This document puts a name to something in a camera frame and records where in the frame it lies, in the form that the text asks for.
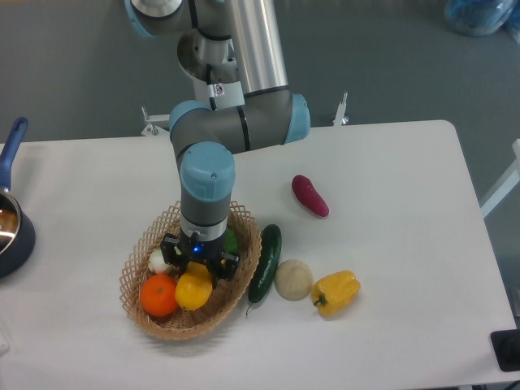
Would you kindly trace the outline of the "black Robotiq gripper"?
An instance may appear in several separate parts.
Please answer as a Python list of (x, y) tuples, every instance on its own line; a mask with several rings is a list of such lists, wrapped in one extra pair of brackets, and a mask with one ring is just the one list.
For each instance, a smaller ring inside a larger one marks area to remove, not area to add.
[(240, 265), (238, 252), (224, 252), (225, 235), (215, 240), (199, 240), (199, 235), (193, 233), (187, 236), (166, 233), (161, 241), (160, 249), (164, 262), (173, 266), (179, 275), (186, 272), (190, 262), (205, 265), (217, 280), (230, 281), (235, 276)]

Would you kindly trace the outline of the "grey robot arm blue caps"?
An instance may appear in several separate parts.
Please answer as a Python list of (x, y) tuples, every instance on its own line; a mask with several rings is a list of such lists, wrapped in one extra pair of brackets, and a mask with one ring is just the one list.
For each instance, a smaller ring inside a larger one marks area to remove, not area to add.
[(190, 262), (231, 280), (238, 254), (224, 248), (235, 155), (299, 141), (310, 113), (292, 93), (271, 1), (128, 1), (128, 18), (142, 35), (182, 33), (182, 68), (206, 87), (206, 97), (170, 113), (168, 128), (180, 178), (180, 234), (162, 243), (167, 262)]

